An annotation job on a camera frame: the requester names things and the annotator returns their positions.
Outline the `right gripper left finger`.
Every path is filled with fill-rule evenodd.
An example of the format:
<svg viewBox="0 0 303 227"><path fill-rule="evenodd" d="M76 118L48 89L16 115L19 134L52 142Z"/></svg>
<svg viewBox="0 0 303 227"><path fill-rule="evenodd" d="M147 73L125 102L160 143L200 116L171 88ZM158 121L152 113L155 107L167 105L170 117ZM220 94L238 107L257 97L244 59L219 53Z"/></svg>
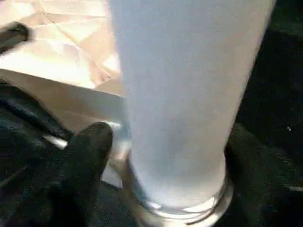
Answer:
<svg viewBox="0 0 303 227"><path fill-rule="evenodd" d="M76 134L56 158L36 173L33 227L88 227L100 178L112 148L113 132L105 122L96 122Z"/></svg>

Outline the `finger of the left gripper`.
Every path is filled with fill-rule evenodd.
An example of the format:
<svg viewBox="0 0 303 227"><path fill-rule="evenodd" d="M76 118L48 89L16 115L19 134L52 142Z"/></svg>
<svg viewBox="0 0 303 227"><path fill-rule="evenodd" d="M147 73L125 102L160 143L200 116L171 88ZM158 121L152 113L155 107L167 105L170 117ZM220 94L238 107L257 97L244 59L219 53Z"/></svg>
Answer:
<svg viewBox="0 0 303 227"><path fill-rule="evenodd" d="M0 54L12 50L19 44L30 40L30 28L14 22L0 28Z"/></svg>

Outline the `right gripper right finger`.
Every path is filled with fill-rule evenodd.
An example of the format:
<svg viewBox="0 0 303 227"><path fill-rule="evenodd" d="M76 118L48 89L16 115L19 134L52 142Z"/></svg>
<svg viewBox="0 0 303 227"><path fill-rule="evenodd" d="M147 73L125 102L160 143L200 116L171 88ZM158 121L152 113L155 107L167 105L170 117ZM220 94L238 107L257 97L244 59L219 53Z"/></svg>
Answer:
<svg viewBox="0 0 303 227"><path fill-rule="evenodd" d="M235 126L225 156L234 187L229 210L233 227L303 225L303 173L282 149Z"/></svg>

